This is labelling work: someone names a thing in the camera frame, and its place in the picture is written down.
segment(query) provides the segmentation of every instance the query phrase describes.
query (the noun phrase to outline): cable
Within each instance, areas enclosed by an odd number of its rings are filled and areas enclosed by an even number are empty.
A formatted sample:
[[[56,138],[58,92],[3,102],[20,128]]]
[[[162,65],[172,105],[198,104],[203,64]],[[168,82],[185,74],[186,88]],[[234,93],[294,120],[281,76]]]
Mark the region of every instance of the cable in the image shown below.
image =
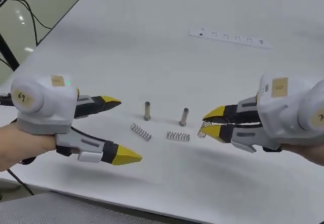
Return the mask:
[[[32,19],[32,25],[34,27],[34,35],[35,35],[35,42],[36,42],[36,46],[38,46],[38,38],[37,38],[37,30],[36,30],[36,23],[35,23],[35,18],[33,16],[33,13],[31,11],[31,8],[30,8],[30,5],[29,3],[26,1],[26,0],[12,0],[12,1],[22,1],[22,2],[25,2],[27,7],[28,7],[28,11],[30,13],[30,16],[31,16],[31,19]]]
[[[28,9],[28,6],[26,6],[26,4],[25,3],[23,3],[22,1],[18,1],[18,2],[20,2],[22,5],[24,5],[24,7],[30,12],[30,10]],[[34,16],[34,18],[37,20],[37,22],[41,25],[41,26],[43,26],[44,28],[47,28],[47,29],[52,29],[52,28],[50,28],[50,27],[47,27],[47,26],[45,26],[37,17],[36,17],[36,15],[34,14],[34,13],[32,13],[32,15]]]
[[[5,60],[3,60],[3,59],[0,58],[0,61],[2,61],[3,63],[5,63],[12,70],[11,66]]]
[[[23,0],[23,1],[26,3],[26,5],[27,5],[27,7],[28,7],[28,10],[29,10],[29,13],[30,13],[30,15],[31,15],[32,25],[33,25],[33,27],[34,27],[35,43],[36,43],[36,46],[38,46],[39,43],[38,43],[38,39],[37,39],[37,30],[36,30],[35,18],[34,18],[34,16],[33,16],[33,13],[32,13],[32,11],[31,11],[31,8],[30,8],[29,3],[28,3],[26,0]]]
[[[20,183],[29,193],[30,195],[35,195],[34,192],[28,187],[27,184],[25,184],[23,181],[21,181],[10,169],[7,170],[7,172],[18,182]]]

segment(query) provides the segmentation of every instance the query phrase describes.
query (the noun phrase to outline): table surface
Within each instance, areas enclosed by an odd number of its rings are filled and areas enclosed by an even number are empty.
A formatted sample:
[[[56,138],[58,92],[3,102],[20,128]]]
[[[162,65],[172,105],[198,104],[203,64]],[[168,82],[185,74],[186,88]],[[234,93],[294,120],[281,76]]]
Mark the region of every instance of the table surface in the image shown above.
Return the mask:
[[[80,0],[1,87],[22,75],[69,73],[82,94],[122,104],[73,126],[121,143],[140,163],[81,163],[54,152],[13,172],[32,186],[164,213],[227,223],[318,223],[324,168],[292,153],[251,154],[196,137],[202,117],[255,95],[265,71],[322,76],[324,0]],[[190,37],[209,28],[271,42],[265,50]],[[151,102],[149,122],[142,119]],[[177,123],[184,107],[187,126]],[[0,108],[0,122],[16,116]],[[152,134],[137,137],[136,123]],[[167,130],[191,134],[165,140]],[[6,173],[0,178],[13,179]]]

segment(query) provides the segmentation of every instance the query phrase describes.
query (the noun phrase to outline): metal pin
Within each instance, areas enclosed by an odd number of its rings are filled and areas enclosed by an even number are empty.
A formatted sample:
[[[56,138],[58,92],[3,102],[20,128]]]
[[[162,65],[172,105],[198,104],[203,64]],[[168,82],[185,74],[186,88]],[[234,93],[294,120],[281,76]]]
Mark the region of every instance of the metal pin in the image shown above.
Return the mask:
[[[187,121],[187,118],[188,118],[188,114],[189,114],[189,109],[184,108],[181,120],[179,121],[180,126],[182,126],[182,127],[186,126],[186,124],[187,124],[186,121]]]
[[[145,107],[144,107],[144,120],[145,121],[149,121],[151,119],[150,109],[151,109],[150,102],[145,102]]]

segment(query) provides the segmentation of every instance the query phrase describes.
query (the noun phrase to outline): electrical outlet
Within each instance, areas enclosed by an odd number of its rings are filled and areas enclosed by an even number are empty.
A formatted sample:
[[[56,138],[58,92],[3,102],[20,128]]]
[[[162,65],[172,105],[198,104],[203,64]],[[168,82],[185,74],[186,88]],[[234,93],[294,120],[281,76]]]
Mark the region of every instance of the electrical outlet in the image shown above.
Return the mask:
[[[221,42],[237,43],[246,46],[270,49],[270,50],[273,49],[271,43],[267,42],[262,38],[252,38],[252,37],[244,37],[239,35],[231,35],[229,33],[209,30],[205,28],[191,29],[189,31],[189,35],[194,37],[217,40]]]

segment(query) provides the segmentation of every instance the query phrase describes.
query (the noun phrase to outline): coil spring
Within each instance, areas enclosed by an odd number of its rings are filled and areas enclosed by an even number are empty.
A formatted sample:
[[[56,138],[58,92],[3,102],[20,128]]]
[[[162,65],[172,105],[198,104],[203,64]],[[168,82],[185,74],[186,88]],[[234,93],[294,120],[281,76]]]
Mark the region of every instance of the coil spring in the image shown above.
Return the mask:
[[[202,123],[201,127],[200,127],[200,130],[201,130],[202,128],[205,128],[205,127],[207,127],[207,126],[212,126],[212,125],[213,125],[213,124],[212,124],[211,122],[204,121],[204,122]],[[205,137],[206,137],[206,134],[203,133],[203,132],[201,132],[200,130],[199,130],[197,136],[198,136],[199,138],[205,138]]]
[[[152,138],[152,136],[147,133],[145,130],[143,130],[141,127],[139,127],[137,124],[133,123],[131,125],[131,130],[138,134],[141,138],[146,140],[147,142]]]
[[[173,141],[188,142],[190,141],[190,135],[186,133],[168,131],[167,139]]]

